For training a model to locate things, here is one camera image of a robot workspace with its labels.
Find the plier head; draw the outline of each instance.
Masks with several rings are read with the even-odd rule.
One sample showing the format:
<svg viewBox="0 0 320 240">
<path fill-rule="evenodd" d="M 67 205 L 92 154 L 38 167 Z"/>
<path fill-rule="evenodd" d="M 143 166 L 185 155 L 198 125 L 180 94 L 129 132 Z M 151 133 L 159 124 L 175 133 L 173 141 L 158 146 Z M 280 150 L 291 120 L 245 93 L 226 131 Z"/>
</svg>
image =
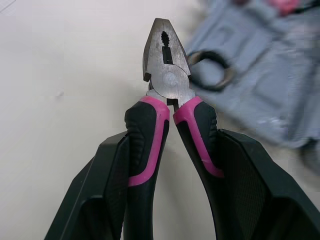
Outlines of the plier head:
<svg viewBox="0 0 320 240">
<path fill-rule="evenodd" d="M 147 95 L 174 105 L 177 110 L 195 96 L 186 52 L 167 19 L 153 22 L 143 52 L 143 80 L 150 82 Z"/>
</svg>

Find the black handle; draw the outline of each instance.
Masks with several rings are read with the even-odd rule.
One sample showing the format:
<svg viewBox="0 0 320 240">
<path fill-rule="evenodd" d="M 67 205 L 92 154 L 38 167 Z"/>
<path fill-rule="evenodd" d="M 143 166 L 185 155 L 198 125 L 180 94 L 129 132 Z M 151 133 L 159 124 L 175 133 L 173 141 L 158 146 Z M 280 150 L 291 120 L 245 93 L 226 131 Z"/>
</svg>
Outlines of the black handle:
<svg viewBox="0 0 320 240">
<path fill-rule="evenodd" d="M 214 220 L 216 238 L 238 240 L 240 229 L 229 208 L 224 173 L 216 160 L 217 115 L 215 109 L 195 97 L 173 115 L 184 146 L 205 188 Z"/>
<path fill-rule="evenodd" d="M 153 201 L 170 112 L 160 100 L 146 96 L 125 113 L 130 140 L 130 169 L 125 240 L 153 240 Z"/>
</svg>

